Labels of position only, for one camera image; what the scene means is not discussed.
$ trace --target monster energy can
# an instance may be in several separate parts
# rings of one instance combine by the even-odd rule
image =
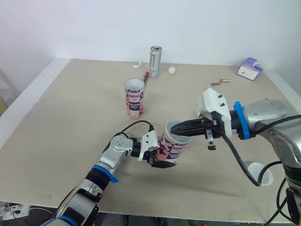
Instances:
[[[150,49],[150,74],[153,79],[158,78],[159,67],[161,63],[162,48],[160,46],[152,46]]]

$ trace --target battery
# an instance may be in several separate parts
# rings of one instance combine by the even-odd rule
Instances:
[[[231,82],[230,79],[220,79],[220,82]]]
[[[221,82],[213,82],[211,83],[212,86],[218,86],[218,85],[221,85]]]
[[[152,46],[150,48],[150,78],[156,79],[159,75],[159,67],[161,64],[162,48],[160,46]]]

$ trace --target table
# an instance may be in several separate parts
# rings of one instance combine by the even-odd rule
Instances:
[[[125,111],[123,83],[128,78],[142,78],[148,64],[138,69],[131,62],[73,59],[55,64],[59,67],[48,66],[22,94],[30,104],[21,103],[20,96],[11,106],[16,116],[3,115],[12,120],[6,121],[6,133],[2,129],[0,200],[57,207],[86,176],[111,136],[133,122]],[[169,75],[170,66],[162,64],[159,78],[149,79],[145,88],[142,119],[152,122],[160,135],[168,120],[195,119],[197,97],[221,78],[231,82],[214,89],[226,97],[230,109],[237,100],[246,105],[266,97],[286,99],[264,73],[249,81],[237,76],[237,67],[232,66],[176,64],[176,74]],[[132,127],[128,134],[141,137],[147,128]],[[277,160],[262,137],[240,141],[234,136],[232,140],[244,161],[267,164]],[[267,221],[276,211],[276,193],[284,178],[282,167],[271,169],[272,185],[255,187],[224,141],[215,142],[217,150],[208,151],[205,138],[194,137],[177,166],[168,169],[126,159],[116,174],[120,182],[108,185],[100,210],[169,218]],[[278,216],[275,222],[287,220]]]

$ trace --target paper cup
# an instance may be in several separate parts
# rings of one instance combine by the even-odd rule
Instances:
[[[263,169],[264,165],[259,162],[253,162],[248,166],[250,174],[254,177],[255,180],[258,180],[260,171]],[[267,186],[271,185],[274,181],[273,174],[271,170],[267,169],[262,177],[261,185]]]
[[[124,87],[127,115],[130,119],[139,119],[143,114],[144,81],[129,79],[124,83]]]
[[[191,137],[179,136],[170,133],[170,129],[182,121],[169,121],[166,123],[164,133],[160,139],[160,148],[156,150],[158,161],[175,162]]]

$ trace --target white table edge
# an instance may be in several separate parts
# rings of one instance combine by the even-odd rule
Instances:
[[[0,117],[0,149],[69,61],[54,59],[3,113]]]
[[[0,117],[0,149],[70,60],[54,59]],[[267,69],[264,72],[301,113],[301,97],[274,69]]]

